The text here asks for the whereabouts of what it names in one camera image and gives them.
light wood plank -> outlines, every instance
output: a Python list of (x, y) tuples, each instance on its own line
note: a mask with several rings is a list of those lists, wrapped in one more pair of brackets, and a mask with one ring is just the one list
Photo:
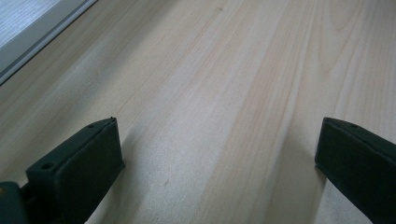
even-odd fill
[(325, 116), (396, 142), (395, 19), (391, 0), (98, 1), (0, 87), (0, 179), (113, 116), (127, 167), (89, 223), (370, 223), (314, 155)]

wood grain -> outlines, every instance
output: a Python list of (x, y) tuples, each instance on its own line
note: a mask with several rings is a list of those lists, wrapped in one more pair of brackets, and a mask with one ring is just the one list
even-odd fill
[(314, 168), (321, 120), (396, 142), (396, 2), (101, 0), (0, 87), (0, 178), (119, 120), (89, 223), (370, 223)]

screw hole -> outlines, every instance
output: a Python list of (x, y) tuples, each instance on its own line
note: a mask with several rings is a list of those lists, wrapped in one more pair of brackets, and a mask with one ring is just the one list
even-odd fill
[(48, 163), (44, 164), (43, 166), (41, 166), (41, 169), (48, 170), (48, 169), (52, 168), (52, 166), (53, 166), (53, 163), (48, 162)]

black rubber pad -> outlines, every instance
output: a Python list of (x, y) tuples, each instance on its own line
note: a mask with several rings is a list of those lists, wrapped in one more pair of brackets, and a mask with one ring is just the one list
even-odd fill
[(396, 146), (338, 119), (323, 120), (315, 163), (371, 221), (396, 223)]

black plastic part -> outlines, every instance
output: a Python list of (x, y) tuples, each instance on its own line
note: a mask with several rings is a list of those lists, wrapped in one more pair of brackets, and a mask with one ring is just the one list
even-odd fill
[(396, 146), (356, 124), (323, 120), (315, 163), (374, 223), (396, 223)]
[(116, 119), (90, 124), (27, 169), (32, 191), (52, 214), (84, 223), (125, 167)]
[(29, 223), (23, 205), (20, 187), (16, 183), (0, 183), (0, 223)]
[(23, 188), (0, 183), (0, 224), (84, 223), (124, 167), (117, 120), (92, 123), (29, 167)]

